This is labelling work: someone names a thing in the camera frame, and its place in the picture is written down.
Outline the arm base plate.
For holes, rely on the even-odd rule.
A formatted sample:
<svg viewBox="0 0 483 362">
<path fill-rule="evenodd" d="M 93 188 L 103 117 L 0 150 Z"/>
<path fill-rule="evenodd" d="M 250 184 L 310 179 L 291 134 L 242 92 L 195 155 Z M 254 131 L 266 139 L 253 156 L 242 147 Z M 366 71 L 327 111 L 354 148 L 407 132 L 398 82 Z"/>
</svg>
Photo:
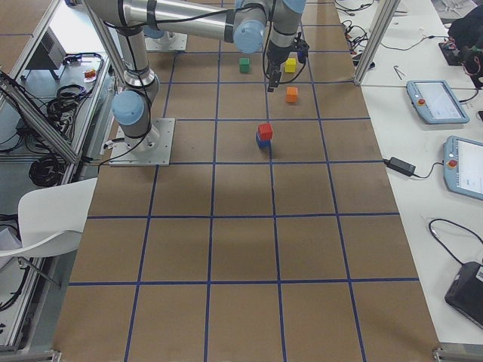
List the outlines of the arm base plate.
<svg viewBox="0 0 483 362">
<path fill-rule="evenodd" d="M 118 126 L 117 138 L 124 138 L 112 147 L 109 161 L 114 167 L 168 166 L 176 121 L 174 118 L 156 118 L 152 121 L 151 131 L 140 145 L 138 141 L 127 138 Z"/>
<path fill-rule="evenodd" d="M 165 32 L 161 38 L 145 36 L 146 50 L 157 53 L 180 53 L 186 50 L 188 35 L 175 32 Z"/>
</svg>

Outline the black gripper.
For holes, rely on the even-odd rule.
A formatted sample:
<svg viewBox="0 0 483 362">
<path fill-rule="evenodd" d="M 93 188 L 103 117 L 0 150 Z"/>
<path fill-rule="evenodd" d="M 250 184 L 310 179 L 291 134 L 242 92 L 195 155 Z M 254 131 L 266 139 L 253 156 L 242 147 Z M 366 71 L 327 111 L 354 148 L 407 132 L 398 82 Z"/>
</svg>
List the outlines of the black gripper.
<svg viewBox="0 0 483 362">
<path fill-rule="evenodd" d="M 272 93 L 279 86 L 280 66 L 289 58 L 290 53 L 296 53 L 301 64 L 306 63 L 309 45 L 301 38 L 300 32 L 292 34 L 273 32 L 269 35 L 268 45 L 266 46 L 267 64 L 265 65 L 265 73 L 269 82 L 267 91 L 269 93 Z"/>
</svg>

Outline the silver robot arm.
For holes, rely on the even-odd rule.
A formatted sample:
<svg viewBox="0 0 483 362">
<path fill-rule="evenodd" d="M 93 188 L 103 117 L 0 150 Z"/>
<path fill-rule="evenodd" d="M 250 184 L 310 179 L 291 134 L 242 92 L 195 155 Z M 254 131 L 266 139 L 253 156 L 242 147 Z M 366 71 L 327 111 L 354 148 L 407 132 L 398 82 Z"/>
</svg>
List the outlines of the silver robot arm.
<svg viewBox="0 0 483 362">
<path fill-rule="evenodd" d="M 146 40 L 163 48 L 180 34 L 233 43 L 244 54 L 264 50 L 263 73 L 274 91 L 281 84 L 281 65 L 292 53 L 305 63 L 309 46 L 298 30 L 304 1 L 237 1 L 216 8 L 188 1 L 89 1 L 94 15 L 118 36 L 127 89 L 112 102 L 129 150 L 151 149 L 159 139 L 151 116 L 158 77 L 147 57 Z"/>
</svg>

